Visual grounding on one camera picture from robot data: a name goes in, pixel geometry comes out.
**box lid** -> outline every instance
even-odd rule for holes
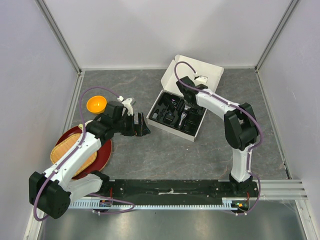
[[[199,84],[204,84],[213,92],[216,91],[220,78],[224,72],[224,68],[182,55],[176,55],[165,71],[161,79],[161,84],[164,90],[181,97],[183,96],[177,87],[177,78],[174,73],[176,63],[181,61],[189,63],[195,69],[198,75],[207,77],[207,80],[206,82],[194,80],[194,72],[186,64],[179,64],[177,67],[177,74],[180,78],[188,76],[196,86]]]

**red plate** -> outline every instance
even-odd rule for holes
[[[81,134],[81,133],[82,133],[82,130],[79,127],[75,126],[71,129],[69,129],[68,131],[66,131],[59,138],[56,145],[58,145],[59,143],[61,143],[62,141],[64,141],[65,139],[67,139],[68,137],[70,137],[73,134]],[[90,166],[88,166],[85,170],[80,172],[77,176],[73,177],[72,179],[74,179],[74,180],[81,179],[81,178],[85,177],[88,173],[91,173],[94,170],[101,171],[105,167],[105,165],[107,164],[107,162],[110,158],[110,155],[111,155],[111,151],[112,151],[112,143],[111,143],[111,140],[108,140],[97,151],[96,159],[94,160],[94,162]]]

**purple cable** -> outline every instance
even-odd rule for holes
[[[82,127],[82,133],[83,133],[83,134],[82,134],[82,138],[81,138],[81,140],[80,140],[80,142],[79,142],[78,145],[81,145],[81,144],[83,143],[83,141],[85,140],[85,137],[86,137],[85,120],[84,120],[84,116],[83,116],[83,114],[82,114],[82,107],[81,107],[82,98],[83,98],[84,95],[85,95],[88,91],[90,91],[91,89],[103,89],[103,90],[106,90],[106,91],[112,93],[112,94],[115,95],[117,98],[120,97],[120,95],[117,94],[117,93],[115,93],[113,90],[111,90],[111,89],[109,89],[109,88],[107,88],[107,87],[103,87],[103,86],[93,86],[93,87],[90,87],[90,88],[88,88],[87,90],[85,90],[85,91],[81,94],[81,96],[80,96],[80,98],[79,98],[78,104],[79,104],[79,113],[80,113],[80,117],[81,117],[81,122],[82,122],[82,126],[83,126],[83,127]],[[55,170],[59,170],[59,169],[63,166],[63,164],[65,164],[65,162],[66,162],[77,150],[78,150],[78,147],[76,147],[75,149],[73,149],[72,152],[70,152],[69,155],[66,156],[65,159],[55,168]],[[34,200],[33,216],[34,216],[35,220],[37,220],[38,222],[41,222],[41,221],[47,219],[48,216],[49,216],[49,215],[46,215],[46,216],[44,216],[43,218],[39,218],[38,215],[37,215],[37,206],[38,206],[38,202],[39,202],[40,196],[41,196],[42,192],[44,191],[46,185],[48,184],[48,182],[50,181],[50,179],[56,174],[55,170],[52,171],[52,173],[49,175],[49,177],[44,181],[44,183],[43,183],[42,186],[40,187],[40,189],[39,189],[39,191],[38,191],[38,193],[37,193],[37,195],[36,195],[36,197],[35,197],[35,200]]]
[[[128,205],[131,205],[131,206],[132,206],[132,207],[130,207],[129,209],[121,210],[121,211],[100,212],[101,215],[124,214],[124,213],[127,213],[127,212],[132,211],[132,210],[135,208],[135,206],[136,206],[134,203],[129,202],[129,201],[122,201],[122,200],[110,198],[110,197],[107,197],[107,196],[102,196],[102,195],[99,195],[99,194],[96,194],[96,193],[91,193],[91,194],[89,194],[89,195],[90,195],[90,196],[94,196],[94,197],[103,198],[103,199],[106,199],[106,200],[109,200],[109,201],[112,201],[112,202],[118,202],[118,203],[128,204]]]
[[[260,141],[259,141],[257,144],[251,146],[251,147],[248,149],[248,152],[249,152],[249,153],[248,153],[247,158],[246,158],[246,170],[247,170],[247,172],[248,172],[251,176],[253,176],[254,178],[256,178],[256,179],[258,180],[258,187],[259,187],[259,193],[258,193],[258,197],[256,198],[256,201],[254,202],[253,206],[246,212],[246,213],[249,213],[249,212],[251,212],[251,210],[254,209],[254,207],[257,205],[258,200],[259,200],[259,198],[260,198],[260,192],[261,192],[261,191],[260,191],[260,190],[261,190],[260,178],[259,178],[256,174],[254,174],[254,173],[252,173],[251,171],[249,171],[249,166],[250,166],[250,154],[251,154],[252,149],[257,148],[257,147],[259,147],[259,146],[262,144],[262,142],[263,142],[263,140],[264,140],[263,131],[262,131],[259,123],[255,120],[255,118],[254,118],[253,116],[251,116],[247,111],[245,111],[245,110],[243,110],[242,108],[240,108],[239,106],[234,105],[234,104],[229,104],[227,101],[225,101],[224,99],[222,99],[221,97],[219,97],[219,96],[218,96],[217,94],[215,94],[214,92],[211,93],[211,94],[209,94],[209,92],[207,92],[207,91],[204,91],[204,90],[201,90],[201,89],[197,89],[197,88],[195,88],[195,87],[189,86],[189,85],[185,84],[184,82],[182,82],[181,79],[180,79],[179,76],[178,76],[178,73],[177,73],[177,67],[178,67],[179,64],[186,64],[189,68],[191,68],[191,70],[193,71],[194,74],[197,73],[196,70],[195,70],[188,62],[186,62],[186,61],[179,61],[179,62],[177,62],[177,63],[175,64],[175,66],[174,66],[174,75],[175,75],[176,79],[179,81],[179,83],[181,83],[181,84],[182,84],[183,86],[185,86],[186,88],[189,88],[189,89],[192,89],[192,90],[195,90],[195,91],[198,91],[198,92],[207,94],[207,95],[209,95],[210,97],[213,97],[213,98],[217,99],[218,101],[220,101],[220,102],[222,102],[222,103],[224,103],[224,104],[226,104],[226,105],[228,105],[228,106],[230,106],[230,107],[232,107],[232,108],[235,108],[235,109],[239,110],[240,112],[244,113],[244,114],[247,115],[247,117],[254,123],[254,125],[256,126],[256,128],[257,128],[257,130],[258,130],[258,132],[259,132],[259,134],[260,134]]]

